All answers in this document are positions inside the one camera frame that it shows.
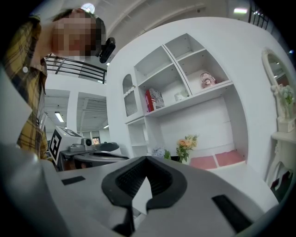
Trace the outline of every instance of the yellow plaid shirt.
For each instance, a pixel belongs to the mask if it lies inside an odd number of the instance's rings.
[[[32,108],[18,138],[18,145],[45,159],[48,147],[46,133],[40,130],[37,115],[39,102],[42,102],[40,106],[44,106],[46,62],[42,59],[39,65],[31,65],[40,33],[40,18],[30,16],[12,38],[2,63],[14,87]]]

